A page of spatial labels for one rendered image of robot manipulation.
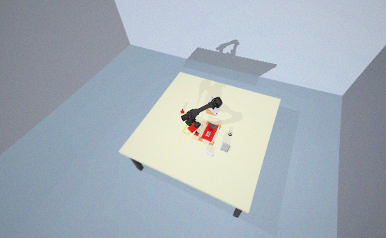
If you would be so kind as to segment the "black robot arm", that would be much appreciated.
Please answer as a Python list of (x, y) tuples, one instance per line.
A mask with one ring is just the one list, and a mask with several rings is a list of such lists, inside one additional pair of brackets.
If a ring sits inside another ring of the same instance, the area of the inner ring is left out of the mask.
[(182, 118), (183, 122), (185, 121), (185, 123), (188, 126), (191, 126), (193, 121), (190, 119), (196, 118), (196, 116), (199, 115), (199, 113), (201, 113), (202, 111), (205, 111), (206, 109), (209, 109), (209, 108), (214, 109), (215, 107), (219, 108), (222, 104), (223, 103), (222, 103), (220, 97), (216, 97), (216, 98), (212, 99), (212, 101), (209, 102), (207, 105), (202, 106), (198, 109), (192, 109), (192, 110), (188, 111), (185, 115), (182, 115), (181, 118)]

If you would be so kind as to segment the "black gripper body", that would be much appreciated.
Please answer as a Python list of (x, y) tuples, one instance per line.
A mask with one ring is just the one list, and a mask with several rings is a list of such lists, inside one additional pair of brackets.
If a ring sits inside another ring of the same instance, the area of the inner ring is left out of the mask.
[(201, 126), (201, 123), (200, 122), (196, 122), (195, 120), (195, 118), (193, 118), (193, 119), (190, 119), (190, 120), (192, 120), (193, 121), (193, 123), (194, 123), (194, 127), (195, 128), (198, 128), (199, 126)]

